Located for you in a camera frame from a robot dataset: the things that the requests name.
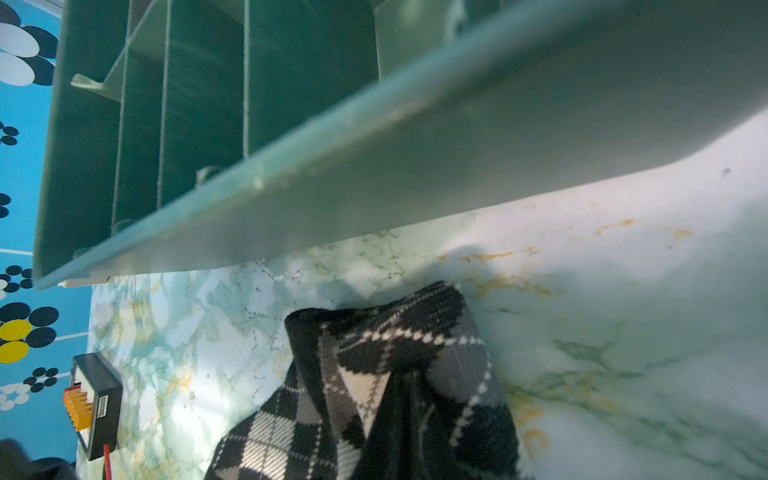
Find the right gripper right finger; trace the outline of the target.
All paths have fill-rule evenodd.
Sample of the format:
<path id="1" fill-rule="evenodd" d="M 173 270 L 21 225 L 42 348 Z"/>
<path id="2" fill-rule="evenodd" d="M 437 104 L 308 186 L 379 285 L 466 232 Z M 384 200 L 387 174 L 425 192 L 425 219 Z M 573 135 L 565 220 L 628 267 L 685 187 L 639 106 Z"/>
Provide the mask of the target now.
<path id="1" fill-rule="evenodd" d="M 456 478 L 455 458 L 437 407 L 420 400 L 416 422 L 416 465 L 419 479 Z"/>

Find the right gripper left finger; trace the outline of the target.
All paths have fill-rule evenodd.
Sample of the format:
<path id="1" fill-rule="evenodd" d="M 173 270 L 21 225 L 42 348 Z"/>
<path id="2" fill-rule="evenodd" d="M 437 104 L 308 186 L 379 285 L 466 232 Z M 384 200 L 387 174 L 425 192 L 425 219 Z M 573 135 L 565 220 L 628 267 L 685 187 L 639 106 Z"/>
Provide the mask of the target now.
<path id="1" fill-rule="evenodd" d="M 389 379 L 352 479 L 419 479 L 414 453 L 418 375 Z"/>

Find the black grey argyle sock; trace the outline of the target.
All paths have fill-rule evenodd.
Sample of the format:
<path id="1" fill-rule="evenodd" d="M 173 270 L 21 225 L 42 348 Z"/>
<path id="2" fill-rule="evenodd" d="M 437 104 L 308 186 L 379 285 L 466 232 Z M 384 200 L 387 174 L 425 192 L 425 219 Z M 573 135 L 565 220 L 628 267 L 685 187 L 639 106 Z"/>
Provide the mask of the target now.
<path id="1" fill-rule="evenodd" d="M 455 479 L 527 479 L 524 451 L 459 289 L 445 282 L 363 309 L 303 309 L 285 321 L 284 383 L 217 444 L 210 479 L 352 479 L 389 382 L 418 375 L 455 458 Z"/>

